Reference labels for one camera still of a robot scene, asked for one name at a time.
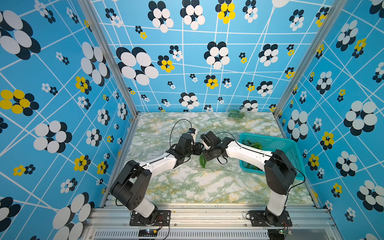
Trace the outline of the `green pepper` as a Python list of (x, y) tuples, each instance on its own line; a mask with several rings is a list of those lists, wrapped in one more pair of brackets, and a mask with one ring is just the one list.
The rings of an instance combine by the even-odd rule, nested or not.
[(206, 161), (206, 158), (204, 157), (203, 154), (200, 155), (199, 157), (199, 161), (200, 161), (200, 165), (202, 168), (206, 168), (206, 164), (207, 164), (207, 161)]
[(254, 143), (254, 142), (246, 140), (246, 141), (243, 141), (243, 144), (247, 145), (249, 147), (252, 147), (254, 149), (258, 149), (258, 150), (262, 150), (263, 149), (263, 146), (260, 143), (256, 143), (256, 142)]

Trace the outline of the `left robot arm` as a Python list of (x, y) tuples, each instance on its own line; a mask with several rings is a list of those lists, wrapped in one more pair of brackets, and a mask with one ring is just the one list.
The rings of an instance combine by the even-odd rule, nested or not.
[(141, 223), (152, 225), (158, 219), (158, 207), (146, 198), (151, 179), (186, 163), (192, 155), (201, 155), (203, 149), (194, 134), (184, 133), (160, 157), (141, 163), (128, 161), (112, 184), (110, 194), (116, 202), (137, 213)]

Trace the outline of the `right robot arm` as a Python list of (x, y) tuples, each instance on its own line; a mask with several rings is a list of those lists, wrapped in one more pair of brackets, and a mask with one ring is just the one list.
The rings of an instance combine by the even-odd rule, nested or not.
[(209, 131), (201, 135), (205, 149), (206, 161), (212, 159), (234, 158), (256, 166), (265, 172), (266, 182), (270, 188), (270, 198), (265, 209), (264, 220), (267, 225), (277, 226), (284, 219), (290, 190), (297, 185), (294, 181), (299, 169), (295, 168), (286, 154), (281, 150), (263, 151), (240, 144), (233, 138), (220, 139)]

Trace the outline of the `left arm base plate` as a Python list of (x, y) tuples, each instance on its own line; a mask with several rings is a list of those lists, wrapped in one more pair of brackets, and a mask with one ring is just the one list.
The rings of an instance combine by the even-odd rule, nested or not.
[(155, 210), (149, 217), (145, 218), (136, 211), (132, 211), (130, 226), (168, 226), (170, 224), (171, 211)]

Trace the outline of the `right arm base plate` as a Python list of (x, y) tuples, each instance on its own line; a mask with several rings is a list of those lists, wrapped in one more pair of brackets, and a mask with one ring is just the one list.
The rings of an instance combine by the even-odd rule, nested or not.
[(284, 210), (280, 216), (275, 216), (268, 211), (249, 211), (246, 213), (246, 219), (253, 227), (292, 227), (292, 221), (289, 213)]

